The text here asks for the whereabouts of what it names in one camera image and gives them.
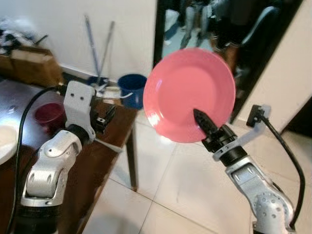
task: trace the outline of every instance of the metal bracket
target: metal bracket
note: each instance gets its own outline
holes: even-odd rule
[[[264,117],[268,118],[271,113],[271,107],[268,105],[262,105],[261,109],[264,110]],[[244,134],[240,138],[236,139],[235,141],[230,142],[229,144],[223,146],[218,151],[216,151],[213,155],[215,161],[219,161],[220,158],[227,153],[228,151],[236,148],[237,146],[244,146],[248,142],[252,141],[259,135],[261,135],[265,131],[266,125],[261,121],[257,122],[254,128],[249,131],[248,133]]]
[[[90,105],[95,94],[93,87],[77,81],[70,81],[64,99],[64,109],[67,117],[65,126],[75,124],[82,127],[89,135],[89,143],[93,142],[96,137],[90,121]]]

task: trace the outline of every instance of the person's leg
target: person's leg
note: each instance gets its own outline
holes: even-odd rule
[[[229,42],[229,28],[230,28],[230,19],[228,17],[222,17],[218,24],[217,35],[219,35],[217,50],[223,50],[226,43]]]
[[[204,38],[207,35],[207,29],[209,24],[209,17],[212,14],[211,6],[207,5],[202,8],[201,11],[201,31],[199,37],[197,37],[196,47],[200,47]]]
[[[186,31],[181,41],[180,49],[184,49],[189,43],[189,40],[191,39],[191,33],[193,29],[193,24],[194,24],[194,17],[195,17],[194,8],[192,8],[191,6],[187,7],[186,8]]]
[[[181,27],[185,26],[185,4],[186,0],[180,0],[180,9],[179,9],[179,22],[181,24]]]
[[[212,36],[210,38],[210,44],[214,52],[217,52],[217,44],[218,44],[218,39],[219,35],[223,30],[223,24],[224,22],[221,22],[222,18],[229,18],[229,5],[230,1],[229,0],[219,0],[218,2],[212,4],[212,11],[215,14],[215,30],[212,32]]]
[[[233,25],[247,25],[259,0],[230,0],[230,19]]]
[[[230,67],[232,73],[235,74],[239,56],[239,47],[247,34],[246,26],[235,25],[231,23],[229,27],[229,32],[230,44],[225,52],[225,60]]]

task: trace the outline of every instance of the robotic arm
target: robotic arm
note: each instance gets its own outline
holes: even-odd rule
[[[113,106],[105,119],[94,111],[94,88],[69,82],[64,99],[66,129],[44,143],[39,158],[28,173],[17,212],[15,234],[57,233],[57,218],[63,203],[68,172],[84,144],[104,133],[115,114]]]
[[[257,119],[260,111],[269,117],[269,106],[253,106],[247,124],[254,129],[237,139],[227,126],[221,128],[202,111],[194,109],[194,117],[207,138],[202,140],[209,152],[214,153],[215,161],[221,161],[226,174],[234,185],[248,199],[257,221],[253,223],[254,234],[294,234],[290,227],[293,218],[293,205],[286,195],[258,167],[242,148],[265,130],[265,124]]]

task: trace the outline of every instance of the person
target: person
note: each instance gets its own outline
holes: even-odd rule
[[[208,14],[209,8],[207,8],[209,0],[192,0],[190,5],[186,8],[186,19],[185,19],[185,35],[181,41],[180,49],[183,49],[189,43],[192,36],[192,29],[194,25],[194,19],[196,14],[201,13],[201,31],[197,37],[196,46],[199,47],[206,36],[208,28]]]
[[[214,0],[217,27],[211,37],[213,50],[235,73],[239,46],[248,33],[248,23],[258,0]]]

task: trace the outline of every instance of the white floor tile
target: white floor tile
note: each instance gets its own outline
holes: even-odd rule
[[[224,171],[204,147],[179,144],[155,201],[219,234],[247,234],[249,204]]]
[[[140,234],[213,234],[194,222],[156,204],[147,214]]]
[[[283,136],[298,162],[300,163],[307,184],[312,184],[312,139],[287,133]],[[253,159],[266,170],[280,174],[294,181],[299,181],[298,173],[286,151],[275,138],[260,136],[252,143],[255,147]]]
[[[191,39],[187,45],[187,48],[191,48],[191,47],[196,46],[197,34],[198,34],[197,29],[193,29],[192,30],[192,37],[191,37]],[[184,35],[185,35],[185,31],[182,31],[181,28],[179,27],[177,29],[176,34],[172,38],[170,38],[171,44],[170,45],[165,45],[165,44],[163,45],[162,57],[165,57],[165,56],[171,54],[172,52],[179,50],[180,46],[181,46],[181,41],[182,41]],[[208,41],[208,37],[203,40],[200,47],[212,51],[212,48],[211,48],[210,43]]]
[[[136,137],[138,192],[153,199],[176,144],[140,123],[136,124]],[[119,156],[110,178],[131,187],[126,151]]]
[[[280,175],[270,174],[272,180],[283,190],[285,195],[292,201],[294,208],[297,206],[299,183],[284,178]],[[311,187],[306,186],[305,197],[299,218],[296,223],[296,231],[298,234],[311,234],[312,233],[312,194]],[[252,214],[252,221],[255,221],[255,217]]]
[[[137,113],[137,116],[136,116],[136,122],[137,123],[142,123],[142,124],[145,124],[147,126],[151,126],[151,124],[149,123],[146,115],[145,115],[145,112],[144,110],[139,110],[138,113]]]
[[[109,179],[83,234],[138,234],[151,203]]]

